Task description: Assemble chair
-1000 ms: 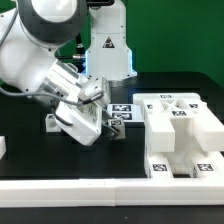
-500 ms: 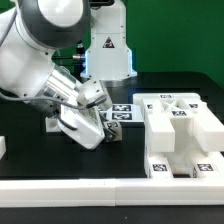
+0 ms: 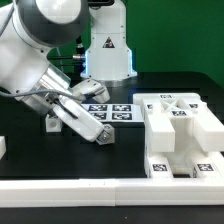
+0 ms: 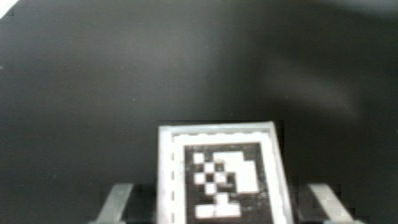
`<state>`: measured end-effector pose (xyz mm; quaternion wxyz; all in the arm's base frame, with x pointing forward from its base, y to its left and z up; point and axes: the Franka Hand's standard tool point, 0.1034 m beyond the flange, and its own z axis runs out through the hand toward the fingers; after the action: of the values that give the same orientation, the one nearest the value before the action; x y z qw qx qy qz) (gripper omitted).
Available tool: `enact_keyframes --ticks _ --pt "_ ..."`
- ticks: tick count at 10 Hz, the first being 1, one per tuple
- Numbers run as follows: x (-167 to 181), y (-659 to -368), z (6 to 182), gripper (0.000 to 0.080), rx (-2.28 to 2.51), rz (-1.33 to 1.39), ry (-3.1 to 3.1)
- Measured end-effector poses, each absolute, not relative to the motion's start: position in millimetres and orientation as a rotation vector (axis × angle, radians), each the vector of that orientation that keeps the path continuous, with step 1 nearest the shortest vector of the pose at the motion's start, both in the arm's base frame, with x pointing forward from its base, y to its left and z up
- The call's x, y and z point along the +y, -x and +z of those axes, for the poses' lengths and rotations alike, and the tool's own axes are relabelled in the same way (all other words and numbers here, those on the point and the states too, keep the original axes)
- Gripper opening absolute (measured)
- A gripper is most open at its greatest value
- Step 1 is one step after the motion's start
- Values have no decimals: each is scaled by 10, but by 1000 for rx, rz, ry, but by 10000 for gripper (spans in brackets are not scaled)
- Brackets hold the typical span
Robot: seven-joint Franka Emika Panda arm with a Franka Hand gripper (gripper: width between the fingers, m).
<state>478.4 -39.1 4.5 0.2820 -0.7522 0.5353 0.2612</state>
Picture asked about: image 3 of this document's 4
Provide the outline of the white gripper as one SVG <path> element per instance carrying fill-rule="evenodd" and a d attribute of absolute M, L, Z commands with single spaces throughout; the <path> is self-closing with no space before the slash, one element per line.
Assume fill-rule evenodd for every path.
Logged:
<path fill-rule="evenodd" d="M 96 141 L 99 145 L 113 144 L 114 128 L 110 124 L 103 125 L 81 105 L 87 99 L 94 99 L 103 104 L 110 99 L 110 96 L 104 85 L 86 79 L 71 88 L 71 98 L 60 96 L 55 99 L 53 112 L 87 141 Z"/>

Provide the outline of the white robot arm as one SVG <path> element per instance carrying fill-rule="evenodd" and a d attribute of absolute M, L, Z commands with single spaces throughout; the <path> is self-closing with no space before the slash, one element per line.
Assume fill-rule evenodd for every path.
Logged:
<path fill-rule="evenodd" d="M 75 86 L 47 59 L 50 50 L 77 40 L 91 27 L 84 79 Z M 115 141 L 114 128 L 82 107 L 109 100 L 108 82 L 137 75 L 126 44 L 126 7 L 121 0 L 12 0 L 0 8 L 0 87 L 41 115 L 59 118 L 89 142 Z"/>

